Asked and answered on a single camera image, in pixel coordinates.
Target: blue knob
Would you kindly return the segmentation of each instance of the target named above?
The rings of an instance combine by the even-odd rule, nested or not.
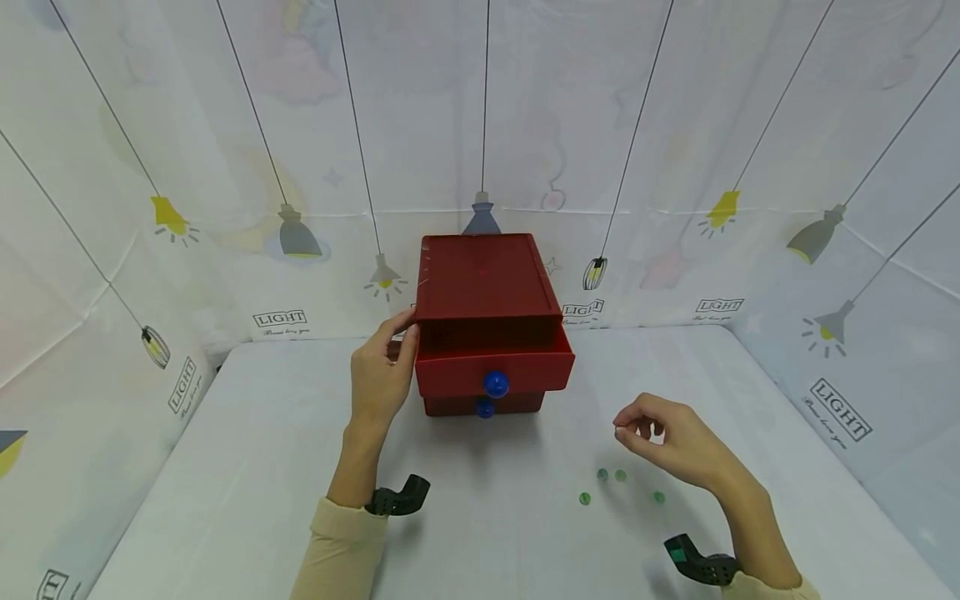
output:
[[[496,409],[493,408],[493,402],[489,398],[477,398],[476,411],[480,419],[489,419]]]
[[[483,389],[487,396],[496,400],[506,396],[510,391],[510,380],[504,372],[491,371],[483,378]]]

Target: black wrist strap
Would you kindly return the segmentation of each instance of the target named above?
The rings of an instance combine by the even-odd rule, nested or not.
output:
[[[732,556],[702,556],[687,534],[670,538],[663,543],[663,547],[683,576],[708,586],[728,586],[733,583],[733,575],[742,570],[740,563]]]
[[[423,506],[423,500],[429,491],[429,481],[419,475],[410,475],[403,490],[394,492],[388,488],[380,488],[373,493],[373,499],[364,508],[372,515],[410,515]]]

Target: white table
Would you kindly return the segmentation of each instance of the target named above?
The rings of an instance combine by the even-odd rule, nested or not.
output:
[[[731,553],[713,499],[613,439],[613,415],[641,391],[694,406],[764,482],[825,598],[953,597],[725,329],[577,331],[570,343],[569,385],[535,415],[430,419],[415,387],[380,485],[415,472],[433,487],[419,513],[391,520],[375,598],[719,597],[661,546],[688,533],[705,555]],[[285,598],[337,461],[357,345],[236,349],[90,598]]]

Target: hand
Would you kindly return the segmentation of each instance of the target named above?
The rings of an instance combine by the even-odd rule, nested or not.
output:
[[[350,379],[353,386],[350,422],[373,427],[386,435],[390,423],[410,394],[410,379],[417,355],[420,331],[411,324],[414,309],[409,308],[384,321],[367,343],[350,357]],[[406,331],[394,354],[393,337]]]
[[[614,436],[628,450],[714,495],[753,480],[740,460],[685,404],[644,392],[617,414],[613,425]],[[651,442],[651,429],[654,435],[666,434],[663,444]]]

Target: red box lid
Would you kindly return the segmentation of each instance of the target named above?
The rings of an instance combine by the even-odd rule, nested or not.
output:
[[[423,237],[418,321],[550,315],[560,306],[529,233]]]

